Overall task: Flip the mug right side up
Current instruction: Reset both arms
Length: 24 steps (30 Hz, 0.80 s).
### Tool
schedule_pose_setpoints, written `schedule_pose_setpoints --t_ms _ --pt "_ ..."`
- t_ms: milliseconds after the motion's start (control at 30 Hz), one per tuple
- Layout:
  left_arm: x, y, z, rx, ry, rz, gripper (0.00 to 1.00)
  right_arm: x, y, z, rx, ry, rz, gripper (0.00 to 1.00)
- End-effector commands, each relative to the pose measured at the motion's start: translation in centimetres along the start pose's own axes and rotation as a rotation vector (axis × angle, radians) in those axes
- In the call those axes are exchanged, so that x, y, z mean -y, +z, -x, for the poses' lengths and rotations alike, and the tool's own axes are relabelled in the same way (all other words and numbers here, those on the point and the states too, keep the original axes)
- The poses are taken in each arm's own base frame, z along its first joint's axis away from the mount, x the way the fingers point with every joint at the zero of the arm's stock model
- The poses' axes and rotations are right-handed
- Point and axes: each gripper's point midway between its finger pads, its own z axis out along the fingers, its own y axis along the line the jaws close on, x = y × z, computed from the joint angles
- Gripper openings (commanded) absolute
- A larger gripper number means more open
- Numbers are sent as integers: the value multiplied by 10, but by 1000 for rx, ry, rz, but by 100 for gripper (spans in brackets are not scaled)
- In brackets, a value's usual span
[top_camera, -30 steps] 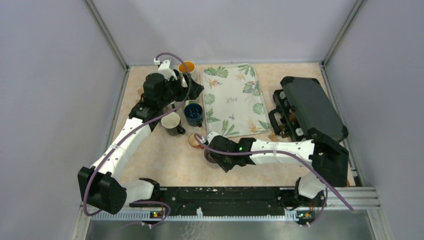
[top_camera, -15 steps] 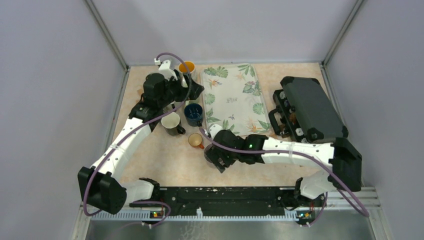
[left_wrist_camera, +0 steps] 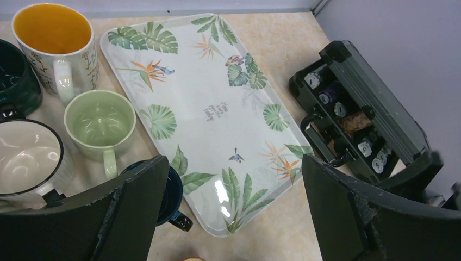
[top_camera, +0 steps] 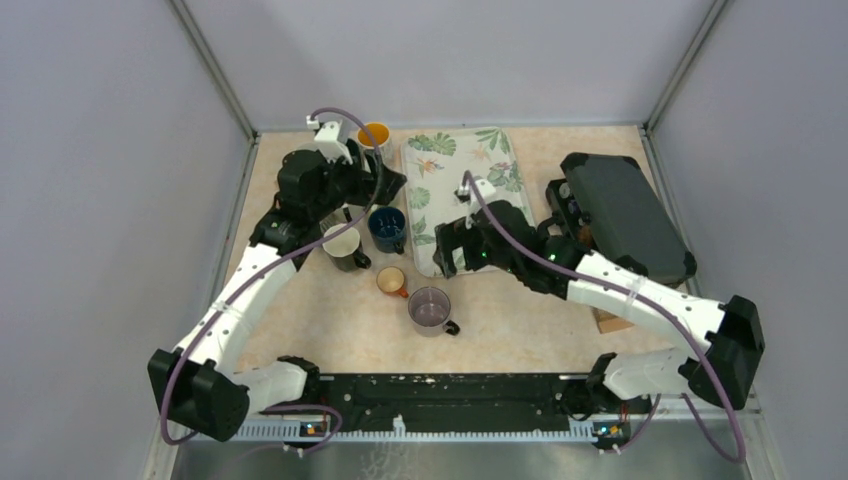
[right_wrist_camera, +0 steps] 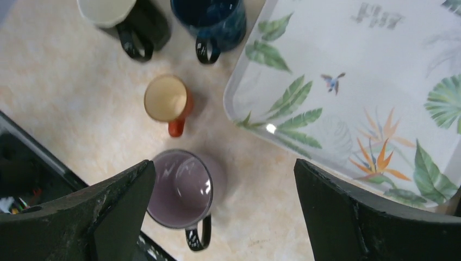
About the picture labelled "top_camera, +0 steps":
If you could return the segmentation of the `lilac mug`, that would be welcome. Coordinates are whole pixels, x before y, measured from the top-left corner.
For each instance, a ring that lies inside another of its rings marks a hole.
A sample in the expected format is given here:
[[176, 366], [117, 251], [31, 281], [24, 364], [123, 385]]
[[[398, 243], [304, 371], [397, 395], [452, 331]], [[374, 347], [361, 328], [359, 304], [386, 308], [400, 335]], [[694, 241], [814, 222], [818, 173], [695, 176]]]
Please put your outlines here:
[[439, 288], [422, 287], [414, 291], [408, 298], [407, 310], [413, 329], [419, 335], [457, 336], [461, 332], [460, 326], [451, 319], [451, 301]]

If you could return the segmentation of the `black octagonal mug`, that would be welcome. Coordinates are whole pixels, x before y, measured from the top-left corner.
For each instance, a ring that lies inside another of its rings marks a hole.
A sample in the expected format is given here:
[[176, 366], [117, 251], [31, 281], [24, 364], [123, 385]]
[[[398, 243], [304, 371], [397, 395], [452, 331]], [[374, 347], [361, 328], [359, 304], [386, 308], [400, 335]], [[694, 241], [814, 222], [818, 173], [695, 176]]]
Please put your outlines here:
[[342, 272], [369, 269], [371, 259], [365, 254], [362, 239], [355, 227], [346, 228], [346, 224], [330, 226], [323, 234], [322, 249], [333, 265]]

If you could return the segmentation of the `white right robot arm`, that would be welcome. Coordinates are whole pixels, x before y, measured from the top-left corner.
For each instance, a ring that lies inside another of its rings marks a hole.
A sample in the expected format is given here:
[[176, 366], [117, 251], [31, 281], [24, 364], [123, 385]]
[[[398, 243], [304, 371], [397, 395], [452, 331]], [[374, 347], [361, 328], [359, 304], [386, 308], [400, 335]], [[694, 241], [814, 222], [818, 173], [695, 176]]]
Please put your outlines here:
[[530, 290], [619, 316], [665, 338], [671, 348], [602, 355], [586, 385], [589, 404], [612, 412], [645, 394], [685, 393], [718, 407], [742, 409], [765, 350], [756, 304], [685, 294], [638, 275], [576, 240], [531, 226], [509, 202], [494, 201], [470, 218], [435, 228], [433, 255], [442, 274], [492, 266]]

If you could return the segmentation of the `navy blue mug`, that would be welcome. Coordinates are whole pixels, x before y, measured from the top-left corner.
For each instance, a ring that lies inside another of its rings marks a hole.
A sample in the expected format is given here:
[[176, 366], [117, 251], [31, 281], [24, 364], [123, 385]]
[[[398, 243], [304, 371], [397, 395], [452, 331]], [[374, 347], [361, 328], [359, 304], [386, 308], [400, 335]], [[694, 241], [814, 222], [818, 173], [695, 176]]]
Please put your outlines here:
[[387, 254], [405, 253], [406, 216], [394, 207], [380, 207], [368, 217], [367, 227], [378, 251]]

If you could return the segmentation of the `small orange cup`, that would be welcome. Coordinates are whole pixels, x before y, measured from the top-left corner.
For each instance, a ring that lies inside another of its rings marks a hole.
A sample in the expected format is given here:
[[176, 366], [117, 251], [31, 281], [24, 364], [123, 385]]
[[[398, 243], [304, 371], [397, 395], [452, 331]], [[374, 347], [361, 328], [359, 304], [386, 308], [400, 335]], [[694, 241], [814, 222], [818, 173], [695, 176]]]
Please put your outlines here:
[[380, 270], [376, 277], [376, 284], [384, 294], [395, 295], [404, 299], [409, 297], [405, 287], [406, 275], [398, 267], [389, 266]]

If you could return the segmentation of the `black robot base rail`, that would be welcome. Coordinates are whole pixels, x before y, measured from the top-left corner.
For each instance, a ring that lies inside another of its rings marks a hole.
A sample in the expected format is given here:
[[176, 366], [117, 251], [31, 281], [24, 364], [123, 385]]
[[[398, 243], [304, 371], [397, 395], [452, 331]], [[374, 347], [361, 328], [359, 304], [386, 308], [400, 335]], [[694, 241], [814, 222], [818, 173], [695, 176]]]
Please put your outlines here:
[[335, 409], [343, 432], [386, 432], [396, 418], [413, 433], [564, 432], [578, 420], [644, 414], [650, 402], [623, 402], [583, 374], [325, 374], [292, 402], [296, 411]]

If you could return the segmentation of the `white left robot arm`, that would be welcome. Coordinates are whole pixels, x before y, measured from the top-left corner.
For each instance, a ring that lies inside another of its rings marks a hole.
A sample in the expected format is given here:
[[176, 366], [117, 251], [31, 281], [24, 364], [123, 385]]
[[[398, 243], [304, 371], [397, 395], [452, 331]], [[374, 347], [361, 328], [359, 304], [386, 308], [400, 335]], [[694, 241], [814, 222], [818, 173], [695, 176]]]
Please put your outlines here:
[[169, 445], [171, 422], [221, 442], [245, 418], [286, 403], [297, 413], [319, 404], [319, 369], [283, 356], [270, 365], [237, 371], [247, 340], [278, 292], [326, 240], [352, 232], [352, 219], [330, 233], [321, 224], [344, 206], [390, 204], [405, 175], [374, 157], [326, 157], [314, 149], [286, 154], [277, 172], [271, 208], [249, 237], [240, 263], [207, 313], [173, 349], [158, 349], [147, 371], [160, 413], [160, 434]]

